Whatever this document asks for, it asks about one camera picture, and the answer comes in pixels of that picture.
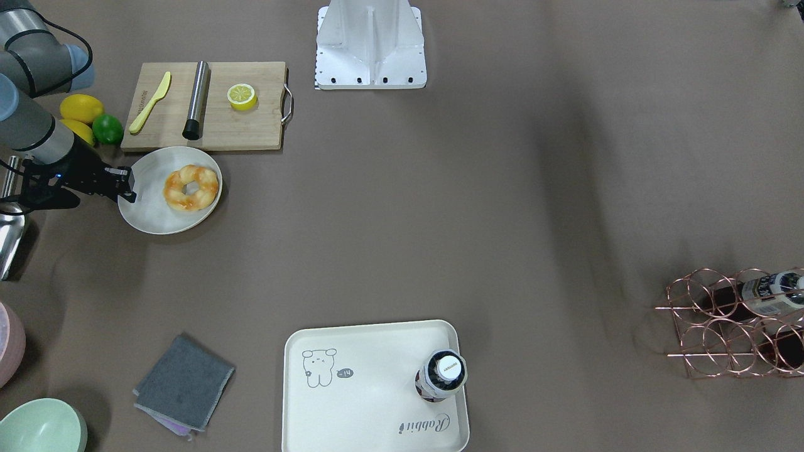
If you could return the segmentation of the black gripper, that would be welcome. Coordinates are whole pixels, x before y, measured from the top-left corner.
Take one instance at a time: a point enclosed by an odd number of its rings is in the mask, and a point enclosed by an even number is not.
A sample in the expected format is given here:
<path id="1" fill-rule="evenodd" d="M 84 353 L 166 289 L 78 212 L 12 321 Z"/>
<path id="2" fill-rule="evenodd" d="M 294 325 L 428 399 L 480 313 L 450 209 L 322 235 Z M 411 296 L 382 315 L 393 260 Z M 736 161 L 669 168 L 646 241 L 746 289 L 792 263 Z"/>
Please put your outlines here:
<path id="1" fill-rule="evenodd" d="M 52 153 L 44 144 L 20 151 L 31 156 L 31 162 L 23 164 L 20 202 L 78 202 L 74 191 L 106 196 L 114 202 L 118 198 L 129 203 L 137 200 L 136 192 L 126 191 L 134 182 L 132 168 L 110 166 L 82 139 L 74 139 L 69 149 L 57 145 L 54 163 L 44 163 Z"/>

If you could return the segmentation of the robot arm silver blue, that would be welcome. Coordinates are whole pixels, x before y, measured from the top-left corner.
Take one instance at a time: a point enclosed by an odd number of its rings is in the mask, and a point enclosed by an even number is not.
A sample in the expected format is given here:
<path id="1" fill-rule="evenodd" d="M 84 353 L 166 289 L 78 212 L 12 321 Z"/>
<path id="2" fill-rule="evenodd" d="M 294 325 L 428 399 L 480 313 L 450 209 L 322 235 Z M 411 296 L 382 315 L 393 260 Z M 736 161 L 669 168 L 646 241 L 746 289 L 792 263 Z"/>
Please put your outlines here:
<path id="1" fill-rule="evenodd" d="M 76 132 L 38 103 L 51 94 L 69 94 L 94 81 L 88 41 L 63 44 L 57 24 L 28 1 L 1 5 L 1 138 L 22 155 L 22 188 L 9 202 L 30 210 L 77 208 L 79 194 L 134 203 L 133 170 L 113 167 Z"/>

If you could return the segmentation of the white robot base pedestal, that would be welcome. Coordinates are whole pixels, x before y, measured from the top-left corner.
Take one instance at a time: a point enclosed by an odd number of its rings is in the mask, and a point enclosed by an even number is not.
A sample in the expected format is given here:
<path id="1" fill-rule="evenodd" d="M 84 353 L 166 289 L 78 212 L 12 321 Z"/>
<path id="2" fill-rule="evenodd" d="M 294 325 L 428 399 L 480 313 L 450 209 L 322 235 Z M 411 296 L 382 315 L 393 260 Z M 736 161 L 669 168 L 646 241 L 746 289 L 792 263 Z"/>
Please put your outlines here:
<path id="1" fill-rule="evenodd" d="M 421 11 L 408 1 L 331 1 L 317 14 L 314 87 L 422 89 L 428 81 Z"/>

